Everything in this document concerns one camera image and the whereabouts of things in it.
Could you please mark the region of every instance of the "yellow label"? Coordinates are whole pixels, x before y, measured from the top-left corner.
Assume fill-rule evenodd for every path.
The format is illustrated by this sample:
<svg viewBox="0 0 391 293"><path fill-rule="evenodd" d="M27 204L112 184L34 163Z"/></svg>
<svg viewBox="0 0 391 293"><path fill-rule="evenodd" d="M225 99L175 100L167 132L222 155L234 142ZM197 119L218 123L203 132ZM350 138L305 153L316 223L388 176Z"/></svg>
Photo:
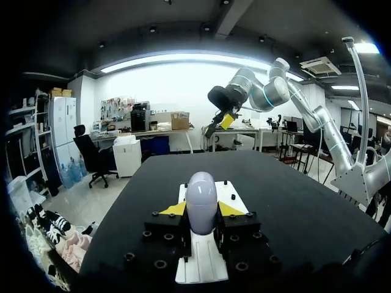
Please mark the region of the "yellow label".
<svg viewBox="0 0 391 293"><path fill-rule="evenodd" d="M224 130L227 130L228 127L231 125L231 123L234 121L235 121L235 119L232 118L232 116L230 114L226 114L220 125Z"/></svg>

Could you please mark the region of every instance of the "blue water jug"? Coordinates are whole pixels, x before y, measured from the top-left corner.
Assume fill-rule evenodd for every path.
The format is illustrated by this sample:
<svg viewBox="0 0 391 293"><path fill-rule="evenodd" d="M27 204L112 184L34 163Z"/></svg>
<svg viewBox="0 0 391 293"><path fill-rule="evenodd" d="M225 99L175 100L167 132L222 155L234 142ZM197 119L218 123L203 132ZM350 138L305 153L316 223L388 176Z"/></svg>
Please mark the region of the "blue water jug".
<svg viewBox="0 0 391 293"><path fill-rule="evenodd" d="M64 185L65 188L71 188L73 186L73 181L71 179L70 172L65 168L64 164L61 164L60 175L62 185Z"/></svg>
<svg viewBox="0 0 391 293"><path fill-rule="evenodd" d="M81 180L80 166L75 162L75 160L72 157L71 157L71 162L69 163L69 170L73 182L74 183L80 182Z"/></svg>
<svg viewBox="0 0 391 293"><path fill-rule="evenodd" d="M86 169L86 163L84 163L84 160L83 160L83 157L80 155L80 161L79 161L79 164L80 164L80 170L81 170L81 174L82 176L87 176L87 169Z"/></svg>

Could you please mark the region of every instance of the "ceiling beam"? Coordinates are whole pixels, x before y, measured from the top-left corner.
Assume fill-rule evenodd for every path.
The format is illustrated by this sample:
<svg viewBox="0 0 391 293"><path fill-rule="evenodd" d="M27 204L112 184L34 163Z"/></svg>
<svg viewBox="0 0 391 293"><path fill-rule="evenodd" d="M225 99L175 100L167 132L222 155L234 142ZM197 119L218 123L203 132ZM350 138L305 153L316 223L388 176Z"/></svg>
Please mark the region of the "ceiling beam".
<svg viewBox="0 0 391 293"><path fill-rule="evenodd" d="M226 8L217 21L214 38L217 40L224 40L227 38L235 24L246 12L252 2L253 0L236 0L229 5L226 5Z"/></svg>

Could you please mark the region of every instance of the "pink cloth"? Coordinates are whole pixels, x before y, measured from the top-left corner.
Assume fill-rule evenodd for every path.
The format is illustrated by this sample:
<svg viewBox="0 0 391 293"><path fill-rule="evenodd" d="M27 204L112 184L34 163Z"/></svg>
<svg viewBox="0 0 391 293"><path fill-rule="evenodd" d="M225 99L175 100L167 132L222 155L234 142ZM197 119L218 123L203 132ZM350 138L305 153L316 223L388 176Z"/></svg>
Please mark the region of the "pink cloth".
<svg viewBox="0 0 391 293"><path fill-rule="evenodd" d="M91 239L91 236L83 235L75 230L65 241L61 257L77 272L80 270Z"/></svg>

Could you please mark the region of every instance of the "yellow triangle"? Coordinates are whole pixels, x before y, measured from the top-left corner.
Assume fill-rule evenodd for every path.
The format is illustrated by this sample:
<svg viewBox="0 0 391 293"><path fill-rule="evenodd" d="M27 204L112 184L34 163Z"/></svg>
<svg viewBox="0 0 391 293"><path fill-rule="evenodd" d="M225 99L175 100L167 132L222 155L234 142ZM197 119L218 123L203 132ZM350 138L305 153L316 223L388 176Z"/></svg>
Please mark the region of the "yellow triangle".
<svg viewBox="0 0 391 293"><path fill-rule="evenodd" d="M221 201L219 201L219 207L220 207L221 215L223 217L226 217L228 215L244 215L243 212L238 211L237 209L234 209Z"/></svg>
<svg viewBox="0 0 391 293"><path fill-rule="evenodd" d="M179 204L176 204L175 206L169 206L168 209L166 209L163 212L160 212L159 214L162 215L169 215L169 214L175 214L175 215L183 215L183 212L185 211L186 202L182 201Z"/></svg>

